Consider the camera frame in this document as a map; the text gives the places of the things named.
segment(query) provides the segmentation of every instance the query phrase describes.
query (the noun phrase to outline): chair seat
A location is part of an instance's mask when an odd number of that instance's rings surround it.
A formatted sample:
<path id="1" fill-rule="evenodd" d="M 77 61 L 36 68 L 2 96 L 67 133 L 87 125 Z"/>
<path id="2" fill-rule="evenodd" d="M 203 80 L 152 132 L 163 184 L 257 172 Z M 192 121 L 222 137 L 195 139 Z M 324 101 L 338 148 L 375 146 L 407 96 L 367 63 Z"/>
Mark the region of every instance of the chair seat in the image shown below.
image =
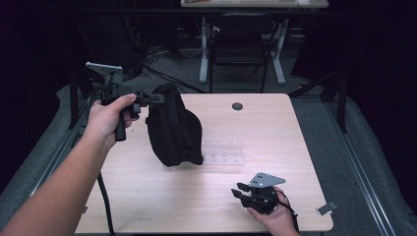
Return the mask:
<path id="1" fill-rule="evenodd" d="M 215 65 L 261 66 L 265 62 L 264 42 L 258 34 L 218 33 L 213 45 Z"/>

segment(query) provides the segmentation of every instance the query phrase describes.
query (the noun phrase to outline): forearm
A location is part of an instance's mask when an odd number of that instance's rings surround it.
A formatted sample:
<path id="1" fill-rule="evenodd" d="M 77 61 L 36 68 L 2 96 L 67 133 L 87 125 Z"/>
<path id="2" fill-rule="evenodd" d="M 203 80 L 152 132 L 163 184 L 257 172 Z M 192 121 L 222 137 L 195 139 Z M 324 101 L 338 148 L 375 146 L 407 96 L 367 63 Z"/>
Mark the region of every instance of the forearm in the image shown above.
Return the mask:
<path id="1" fill-rule="evenodd" d="M 109 150 L 103 148 L 104 143 L 95 137 L 83 137 L 13 216 L 2 235 L 74 235 Z"/>

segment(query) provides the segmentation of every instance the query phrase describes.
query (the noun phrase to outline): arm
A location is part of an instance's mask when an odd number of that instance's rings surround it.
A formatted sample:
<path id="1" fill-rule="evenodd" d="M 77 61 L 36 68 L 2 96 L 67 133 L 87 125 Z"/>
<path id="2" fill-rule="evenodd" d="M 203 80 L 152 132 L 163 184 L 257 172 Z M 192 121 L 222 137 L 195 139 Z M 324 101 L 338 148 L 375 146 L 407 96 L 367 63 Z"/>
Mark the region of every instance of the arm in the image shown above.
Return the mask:
<path id="1" fill-rule="evenodd" d="M 278 198 L 282 203 L 288 205 L 286 199 L 280 194 L 282 192 L 277 187 L 274 187 L 277 190 Z M 294 228 L 294 224 L 292 222 L 292 217 L 289 209 L 286 207 L 279 207 L 271 212 L 270 214 L 260 214 L 253 208 L 247 208 L 248 213 L 251 214 L 256 220 L 264 224 L 269 233 L 273 236 L 298 236 L 299 234 Z"/>
<path id="2" fill-rule="evenodd" d="M 74 235 L 89 193 L 110 149 L 119 112 L 135 101 L 124 95 L 108 106 L 95 102 L 79 143 L 15 213 L 0 235 Z M 126 127 L 132 120 L 125 119 Z"/>

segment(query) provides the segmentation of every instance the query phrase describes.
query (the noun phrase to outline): person's left hand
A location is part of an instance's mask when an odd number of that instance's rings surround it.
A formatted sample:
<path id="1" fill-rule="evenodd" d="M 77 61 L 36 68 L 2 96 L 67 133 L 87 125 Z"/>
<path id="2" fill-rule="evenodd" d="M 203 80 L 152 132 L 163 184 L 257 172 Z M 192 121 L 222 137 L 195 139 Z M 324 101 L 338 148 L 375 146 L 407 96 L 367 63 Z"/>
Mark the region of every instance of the person's left hand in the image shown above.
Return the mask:
<path id="1" fill-rule="evenodd" d="M 104 139 L 105 146 L 112 148 L 115 144 L 114 130 L 119 122 L 119 113 L 126 106 L 131 105 L 136 99 L 134 94 L 120 96 L 107 106 L 96 101 L 89 111 L 89 122 L 84 136 L 92 136 L 93 139 Z M 130 118 L 129 112 L 125 112 L 126 128 L 132 125 L 134 119 Z"/>

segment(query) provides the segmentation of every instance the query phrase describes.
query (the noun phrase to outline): wooden table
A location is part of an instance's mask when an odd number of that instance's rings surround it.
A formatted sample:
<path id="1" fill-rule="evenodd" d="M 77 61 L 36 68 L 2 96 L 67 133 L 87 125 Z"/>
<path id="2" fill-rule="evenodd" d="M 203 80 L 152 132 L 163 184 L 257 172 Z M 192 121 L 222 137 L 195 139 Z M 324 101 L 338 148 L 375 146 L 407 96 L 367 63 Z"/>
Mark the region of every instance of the wooden table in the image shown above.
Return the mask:
<path id="1" fill-rule="evenodd" d="M 328 6 L 327 0 L 197 0 L 193 3 L 187 3 L 181 0 L 181 6 L 184 8 L 227 8 L 236 12 L 236 9 L 243 8 L 278 8 L 278 9 L 321 9 Z M 279 24 L 276 33 L 277 41 L 275 51 L 271 53 L 272 65 L 275 70 L 276 80 L 279 85 L 285 85 L 285 78 L 282 67 L 279 62 L 282 45 L 288 29 L 288 20 Z M 202 20 L 202 65 L 200 70 L 200 83 L 207 82 L 209 58 L 207 51 L 207 24 L 206 18 Z"/>
<path id="2" fill-rule="evenodd" d="M 143 109 L 102 168 L 114 229 L 119 233 L 265 232 L 232 196 L 236 183 L 264 172 L 299 214 L 301 231 L 328 231 L 330 215 L 290 99 L 286 94 L 183 94 L 186 107 L 203 125 L 203 140 L 242 141 L 243 164 L 165 167 L 150 147 Z M 232 109 L 234 102 L 242 110 Z M 77 233 L 108 232 L 104 203 L 95 185 Z"/>

